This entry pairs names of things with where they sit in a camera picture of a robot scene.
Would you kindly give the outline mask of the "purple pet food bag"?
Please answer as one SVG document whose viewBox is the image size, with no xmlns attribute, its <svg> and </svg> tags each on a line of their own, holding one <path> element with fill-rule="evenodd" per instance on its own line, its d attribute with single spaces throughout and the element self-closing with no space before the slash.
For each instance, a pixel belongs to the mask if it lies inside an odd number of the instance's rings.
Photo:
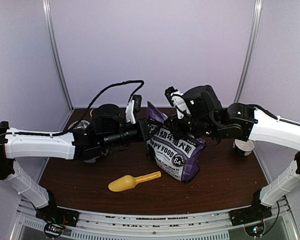
<svg viewBox="0 0 300 240">
<path fill-rule="evenodd" d="M 187 135 L 175 139 L 167 127 L 160 125 L 168 116 L 151 102 L 147 103 L 147 118 L 151 138 L 146 141 L 147 157 L 174 179 L 188 183 L 200 170 L 199 155 L 206 145 L 201 138 Z"/>
</svg>

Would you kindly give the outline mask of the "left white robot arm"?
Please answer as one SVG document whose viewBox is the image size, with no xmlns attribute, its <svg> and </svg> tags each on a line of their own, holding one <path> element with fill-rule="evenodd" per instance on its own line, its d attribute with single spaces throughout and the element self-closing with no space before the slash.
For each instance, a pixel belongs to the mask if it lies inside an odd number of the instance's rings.
<svg viewBox="0 0 300 240">
<path fill-rule="evenodd" d="M 17 163 L 17 158 L 48 157 L 87 161 L 101 157 L 117 146 L 144 142 L 150 138 L 147 119 L 136 119 L 139 107 L 126 108 L 126 117 L 114 104 L 103 104 L 90 111 L 91 122 L 78 128 L 75 123 L 66 133 L 26 132 L 0 123 L 0 180 L 8 182 L 18 194 L 27 198 L 51 222 L 62 218 L 51 191 L 33 183 Z"/>
</svg>

